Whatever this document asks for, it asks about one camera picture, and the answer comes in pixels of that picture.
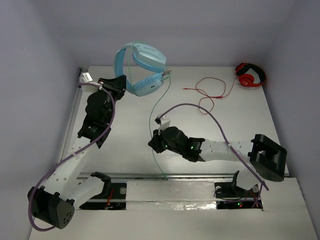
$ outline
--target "red headphones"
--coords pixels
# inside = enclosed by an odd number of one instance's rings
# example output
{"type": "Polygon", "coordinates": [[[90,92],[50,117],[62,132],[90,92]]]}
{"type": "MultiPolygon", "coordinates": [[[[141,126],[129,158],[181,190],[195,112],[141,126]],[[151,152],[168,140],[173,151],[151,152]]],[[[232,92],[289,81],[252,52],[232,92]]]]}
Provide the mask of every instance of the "red headphones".
{"type": "Polygon", "coordinates": [[[239,77],[239,83],[244,87],[259,87],[267,80],[265,72],[257,65],[251,63],[241,63],[235,68],[235,74],[239,77]],[[254,83],[255,78],[251,74],[245,74],[249,69],[254,70],[259,78],[260,83],[254,83]]]}

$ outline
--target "light blue headphones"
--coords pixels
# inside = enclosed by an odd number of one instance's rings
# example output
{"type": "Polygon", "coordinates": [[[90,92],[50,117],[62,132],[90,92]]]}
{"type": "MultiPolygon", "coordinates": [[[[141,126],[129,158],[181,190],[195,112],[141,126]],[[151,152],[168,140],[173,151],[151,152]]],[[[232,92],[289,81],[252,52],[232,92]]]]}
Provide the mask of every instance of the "light blue headphones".
{"type": "Polygon", "coordinates": [[[154,47],[142,42],[127,43],[116,52],[114,58],[113,69],[116,77],[124,75],[126,49],[133,49],[132,58],[138,66],[155,72],[133,85],[127,79],[126,90],[138,97],[157,91],[164,84],[164,76],[170,73],[170,69],[166,69],[166,57],[154,47]]]}

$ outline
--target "white table surface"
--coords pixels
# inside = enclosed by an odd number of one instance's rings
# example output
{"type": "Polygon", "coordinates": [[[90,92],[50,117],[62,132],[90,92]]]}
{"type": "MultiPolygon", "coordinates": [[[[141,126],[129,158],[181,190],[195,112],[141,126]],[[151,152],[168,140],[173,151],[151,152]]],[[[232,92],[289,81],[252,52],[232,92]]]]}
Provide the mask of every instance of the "white table surface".
{"type": "MultiPolygon", "coordinates": [[[[224,80],[227,90],[231,88],[235,78],[234,67],[173,67],[171,87],[155,108],[152,115],[151,129],[158,126],[153,121],[157,115],[170,107],[180,103],[197,104],[202,97],[193,90],[196,83],[204,77],[215,77],[224,80]]],[[[133,82],[137,82],[150,75],[140,67],[132,67],[133,82]]],[[[110,66],[91,66],[89,68],[94,81],[99,78],[113,78],[113,68],[110,66]]],[[[116,102],[115,119],[111,126],[111,133],[102,148],[92,156],[92,160],[84,167],[82,173],[95,171],[103,173],[124,174],[159,174],[160,171],[152,156],[152,149],[148,146],[151,139],[149,132],[150,112],[165,92],[169,84],[165,84],[156,92],[137,97],[126,92],[124,97],[116,102]]],[[[223,92],[220,81],[206,79],[200,85],[209,95],[218,96],[223,92]]],[[[83,92],[66,143],[71,147],[77,137],[85,118],[85,107],[89,93],[83,92]]],[[[255,134],[264,134],[275,142],[279,142],[272,116],[262,87],[245,88],[236,81],[230,95],[224,99],[216,99],[212,114],[220,122],[229,141],[251,140],[255,134]]],[[[209,100],[203,101],[203,106],[211,108],[209,100]]],[[[171,126],[176,126],[189,137],[206,138],[213,141],[222,141],[223,137],[209,116],[202,116],[195,107],[182,106],[168,113],[171,126]]],[[[156,159],[165,173],[190,175],[223,175],[232,174],[244,166],[240,162],[227,162],[222,160],[211,162],[188,162],[181,156],[165,151],[156,154],[156,159]]]]}
{"type": "MultiPolygon", "coordinates": [[[[33,229],[29,240],[317,240],[297,180],[267,185],[264,211],[77,210],[65,229],[33,229]]],[[[48,226],[38,219],[36,224],[48,226]]]]}

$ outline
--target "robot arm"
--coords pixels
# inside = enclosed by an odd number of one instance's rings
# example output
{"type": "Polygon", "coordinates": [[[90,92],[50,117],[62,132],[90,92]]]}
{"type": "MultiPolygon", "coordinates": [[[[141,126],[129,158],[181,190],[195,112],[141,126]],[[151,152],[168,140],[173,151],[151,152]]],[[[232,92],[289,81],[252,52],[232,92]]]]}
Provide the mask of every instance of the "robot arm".
{"type": "MultiPolygon", "coordinates": [[[[156,153],[165,150],[175,152],[190,162],[208,162],[214,160],[239,161],[231,151],[232,146],[247,165],[262,179],[273,182],[284,180],[287,151],[262,134],[256,134],[253,140],[230,142],[212,141],[204,138],[187,137],[175,126],[170,126],[168,117],[155,120],[160,127],[153,131],[148,143],[156,153]]],[[[236,186],[250,190],[260,181],[247,168],[235,173],[236,186]]]]}
{"type": "MultiPolygon", "coordinates": [[[[124,75],[114,79],[100,78],[98,83],[94,83],[88,73],[82,73],[80,82],[95,87],[83,88],[84,92],[93,93],[87,99],[86,117],[78,138],[68,153],[70,158],[52,171],[40,188],[38,183],[28,193],[32,216],[59,229],[69,224],[75,209],[93,196],[110,189],[111,178],[100,172],[91,174],[81,185],[76,184],[76,179],[91,158],[92,152],[100,149],[107,139],[111,131],[109,125],[115,114],[114,103],[126,91],[124,75]]],[[[39,231],[51,229],[33,227],[39,231]]]]}

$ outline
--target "gray wall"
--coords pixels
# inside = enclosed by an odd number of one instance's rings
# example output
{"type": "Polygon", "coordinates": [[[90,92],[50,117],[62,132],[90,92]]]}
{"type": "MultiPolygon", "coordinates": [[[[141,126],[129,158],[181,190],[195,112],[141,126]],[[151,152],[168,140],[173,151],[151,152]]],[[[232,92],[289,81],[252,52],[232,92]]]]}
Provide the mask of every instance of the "gray wall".
{"type": "Polygon", "coordinates": [[[172,66],[262,60],[295,0],[45,0],[80,66],[113,65],[131,41],[172,66]]]}
{"type": "Polygon", "coordinates": [[[320,1],[298,0],[268,51],[267,101],[320,234],[320,1]]]}
{"type": "Polygon", "coordinates": [[[79,68],[32,1],[0,6],[0,239],[25,240],[27,193],[54,164],[79,68]]]}

